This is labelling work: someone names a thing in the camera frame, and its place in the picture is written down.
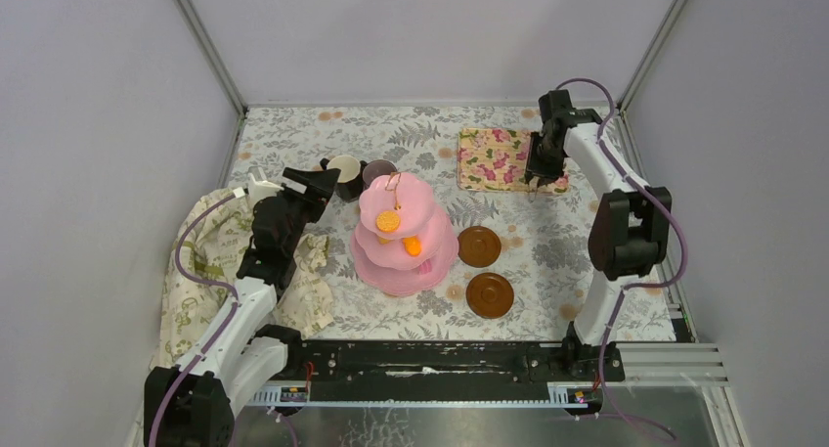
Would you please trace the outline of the orange fish shaped cookie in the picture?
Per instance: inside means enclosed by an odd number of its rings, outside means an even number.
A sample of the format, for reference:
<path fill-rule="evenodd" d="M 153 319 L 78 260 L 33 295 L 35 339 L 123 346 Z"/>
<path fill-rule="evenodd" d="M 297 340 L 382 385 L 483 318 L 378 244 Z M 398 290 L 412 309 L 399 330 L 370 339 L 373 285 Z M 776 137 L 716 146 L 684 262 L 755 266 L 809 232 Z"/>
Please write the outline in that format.
<path fill-rule="evenodd" d="M 420 254 L 422 253 L 421 243 L 417 236 L 403 238 L 402 243 L 408 255 L 420 256 Z"/>

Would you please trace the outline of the black mug white inside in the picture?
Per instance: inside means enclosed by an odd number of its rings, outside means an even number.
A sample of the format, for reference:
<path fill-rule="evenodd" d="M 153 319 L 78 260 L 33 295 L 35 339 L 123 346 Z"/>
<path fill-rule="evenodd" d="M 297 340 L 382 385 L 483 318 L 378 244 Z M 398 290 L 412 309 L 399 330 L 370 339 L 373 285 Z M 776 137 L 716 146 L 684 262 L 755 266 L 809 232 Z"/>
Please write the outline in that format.
<path fill-rule="evenodd" d="M 343 201 L 352 202 L 359 198 L 364 190 L 363 172 L 368 165 L 366 161 L 353 156 L 339 155 L 322 158 L 319 165 L 323 170 L 339 171 L 335 192 Z"/>

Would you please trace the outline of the dark purple cup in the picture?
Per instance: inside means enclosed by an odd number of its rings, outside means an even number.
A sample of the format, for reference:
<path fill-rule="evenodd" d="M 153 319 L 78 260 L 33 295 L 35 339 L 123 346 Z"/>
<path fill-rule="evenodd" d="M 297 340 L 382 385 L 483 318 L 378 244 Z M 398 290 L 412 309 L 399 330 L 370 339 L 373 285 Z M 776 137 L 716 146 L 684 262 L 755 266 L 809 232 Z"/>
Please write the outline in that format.
<path fill-rule="evenodd" d="M 364 189 L 368 189 L 372 182 L 381 177 L 381 176 L 388 176 L 392 173 L 397 172 L 398 169 L 394 163 L 386 159 L 377 159 L 370 162 L 366 162 L 363 165 L 362 169 L 362 180 Z"/>

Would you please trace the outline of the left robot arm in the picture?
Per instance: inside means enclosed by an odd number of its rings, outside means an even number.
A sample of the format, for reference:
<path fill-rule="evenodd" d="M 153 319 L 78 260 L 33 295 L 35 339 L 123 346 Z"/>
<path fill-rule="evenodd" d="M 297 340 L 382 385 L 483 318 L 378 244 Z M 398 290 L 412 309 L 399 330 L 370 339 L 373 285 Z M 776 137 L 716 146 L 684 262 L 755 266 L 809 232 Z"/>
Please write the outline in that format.
<path fill-rule="evenodd" d="M 174 264 L 187 280 L 225 289 L 226 299 L 205 333 L 170 367 L 154 367 L 144 387 L 144 434 L 147 446 L 228 446 L 236 418 L 253 395 L 276 376 L 289 380 L 302 370 L 300 334 L 282 340 L 265 324 L 287 290 L 297 263 L 294 254 L 304 229 L 318 222 L 334 195 L 340 171 L 285 168 L 299 192 L 277 185 L 253 169 L 248 184 L 235 188 L 185 228 L 174 251 Z M 251 206 L 253 221 L 247 248 L 232 282 L 190 273 L 181 253 L 188 235 L 215 209 L 229 202 Z"/>

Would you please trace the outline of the brown wooden saucer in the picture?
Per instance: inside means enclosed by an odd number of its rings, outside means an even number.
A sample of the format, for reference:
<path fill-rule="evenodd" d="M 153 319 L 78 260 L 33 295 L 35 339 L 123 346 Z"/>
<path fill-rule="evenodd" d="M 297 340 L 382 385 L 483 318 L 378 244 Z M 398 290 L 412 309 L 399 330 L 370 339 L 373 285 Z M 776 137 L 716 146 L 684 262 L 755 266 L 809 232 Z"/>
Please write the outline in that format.
<path fill-rule="evenodd" d="M 469 308 L 486 319 L 504 316 L 514 303 L 514 290 L 509 281 L 496 273 L 481 273 L 470 280 L 465 290 Z"/>
<path fill-rule="evenodd" d="M 502 242 L 491 229 L 472 226 L 458 234 L 458 257 L 475 268 L 485 268 L 494 264 L 501 256 Z"/>

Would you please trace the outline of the floral yellow tray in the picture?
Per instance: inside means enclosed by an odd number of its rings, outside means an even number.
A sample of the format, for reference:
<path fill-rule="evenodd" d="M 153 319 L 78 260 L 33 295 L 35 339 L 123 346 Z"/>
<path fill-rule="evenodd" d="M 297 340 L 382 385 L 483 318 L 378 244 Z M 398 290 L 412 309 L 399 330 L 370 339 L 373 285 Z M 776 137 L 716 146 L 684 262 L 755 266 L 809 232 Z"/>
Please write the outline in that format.
<path fill-rule="evenodd" d="M 531 132 L 464 127 L 458 134 L 458 186 L 481 192 L 533 193 L 525 181 Z"/>

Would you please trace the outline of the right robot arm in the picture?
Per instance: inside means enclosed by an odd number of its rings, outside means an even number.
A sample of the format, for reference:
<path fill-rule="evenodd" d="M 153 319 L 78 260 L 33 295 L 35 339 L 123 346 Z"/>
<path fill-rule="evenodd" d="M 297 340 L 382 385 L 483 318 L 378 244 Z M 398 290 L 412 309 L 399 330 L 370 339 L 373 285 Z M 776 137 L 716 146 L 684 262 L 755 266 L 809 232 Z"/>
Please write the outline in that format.
<path fill-rule="evenodd" d="M 671 193 L 648 185 L 603 137 L 602 118 L 577 109 L 565 89 L 539 98 L 540 130 L 532 133 L 524 183 L 537 188 L 563 177 L 573 161 L 599 205 L 588 237 L 594 268 L 581 313 L 568 326 L 560 365 L 566 376 L 585 380 L 610 357 L 610 341 L 624 287 L 647 276 L 667 254 Z"/>

